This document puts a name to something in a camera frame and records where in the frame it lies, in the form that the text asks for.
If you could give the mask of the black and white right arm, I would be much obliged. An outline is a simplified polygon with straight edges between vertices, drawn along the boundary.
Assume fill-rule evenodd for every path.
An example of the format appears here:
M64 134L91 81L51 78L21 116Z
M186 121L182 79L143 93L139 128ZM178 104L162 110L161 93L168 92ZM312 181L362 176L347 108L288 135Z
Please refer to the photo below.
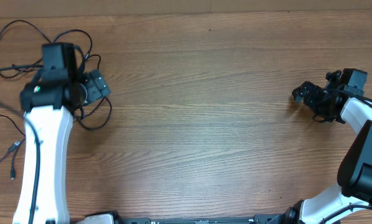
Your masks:
M337 173L337 183L317 196L300 200L283 214L255 215L253 223L340 223L352 213L372 210L372 99L364 96L367 72L346 68L326 74L320 87L303 82L292 91L321 122L349 124L356 138Z

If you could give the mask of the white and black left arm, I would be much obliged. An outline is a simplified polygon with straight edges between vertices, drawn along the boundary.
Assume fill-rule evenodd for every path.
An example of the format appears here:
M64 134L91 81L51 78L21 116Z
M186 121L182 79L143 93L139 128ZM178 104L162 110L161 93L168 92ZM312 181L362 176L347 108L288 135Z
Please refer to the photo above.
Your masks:
M110 93L99 70L85 72L70 43L42 46L42 68L20 93L25 158L13 223L69 223L66 199L67 147L76 110Z

